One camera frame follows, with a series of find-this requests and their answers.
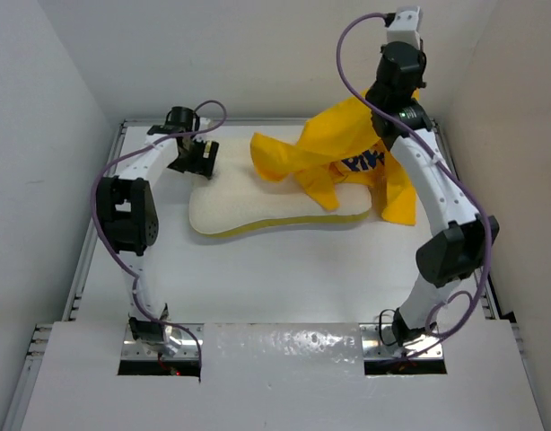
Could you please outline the cream foam pillow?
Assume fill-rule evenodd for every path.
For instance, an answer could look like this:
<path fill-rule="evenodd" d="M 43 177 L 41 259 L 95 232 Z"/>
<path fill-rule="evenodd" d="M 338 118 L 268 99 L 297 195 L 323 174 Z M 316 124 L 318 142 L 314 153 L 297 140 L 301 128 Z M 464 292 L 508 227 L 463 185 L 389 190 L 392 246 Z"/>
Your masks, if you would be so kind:
<path fill-rule="evenodd" d="M 193 179 L 188 219 L 197 233 L 227 238 L 256 230 L 297 224 L 350 224 L 372 211 L 370 191 L 357 184 L 336 186 L 339 208 L 327 211 L 292 178 L 262 180 L 255 172 L 249 140 L 220 142 L 211 179 Z"/>

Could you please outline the yellow printed pillowcase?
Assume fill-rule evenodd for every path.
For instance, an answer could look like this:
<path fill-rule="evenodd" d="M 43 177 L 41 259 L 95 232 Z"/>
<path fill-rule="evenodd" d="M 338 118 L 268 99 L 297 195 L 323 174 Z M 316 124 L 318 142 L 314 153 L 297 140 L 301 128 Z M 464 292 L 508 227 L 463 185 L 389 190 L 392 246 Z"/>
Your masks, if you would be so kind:
<path fill-rule="evenodd" d="M 257 175 L 279 182 L 292 176 L 327 211 L 340 208 L 339 184 L 367 187 L 389 223 L 416 223 L 416 192 L 403 166 L 373 130 L 371 112 L 355 97 L 308 119 L 293 144 L 254 133 L 249 144 Z"/>

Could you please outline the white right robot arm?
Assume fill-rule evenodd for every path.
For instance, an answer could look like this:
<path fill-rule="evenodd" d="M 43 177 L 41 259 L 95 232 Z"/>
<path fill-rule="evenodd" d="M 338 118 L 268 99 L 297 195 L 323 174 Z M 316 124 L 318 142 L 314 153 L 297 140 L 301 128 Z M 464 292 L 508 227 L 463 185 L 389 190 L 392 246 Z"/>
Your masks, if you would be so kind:
<path fill-rule="evenodd" d="M 403 41 L 391 41 L 380 52 L 376 80 L 365 95 L 372 106 L 372 126 L 405 170 L 432 234 L 415 254 L 419 275 L 391 323 L 394 341 L 403 347 L 433 335 L 436 313 L 459 295 L 461 280 L 478 269 L 489 272 L 499 224 L 450 172 L 433 124 L 414 96 L 424 87 L 424 52 Z"/>

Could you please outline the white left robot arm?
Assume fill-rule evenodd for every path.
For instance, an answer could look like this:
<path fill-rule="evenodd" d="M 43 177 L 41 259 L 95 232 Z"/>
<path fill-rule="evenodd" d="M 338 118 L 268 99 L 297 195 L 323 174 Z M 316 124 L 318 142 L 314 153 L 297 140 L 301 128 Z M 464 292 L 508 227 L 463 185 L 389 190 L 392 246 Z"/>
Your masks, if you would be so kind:
<path fill-rule="evenodd" d="M 110 163 L 92 188 L 93 223 L 127 280 L 132 337 L 159 356 L 174 356 L 190 331 L 169 321 L 168 305 L 148 280 L 149 250 L 160 229 L 153 188 L 167 170 L 211 178 L 219 150 L 206 139 L 211 129 L 209 119 L 174 108 L 149 128 L 141 149 Z"/>

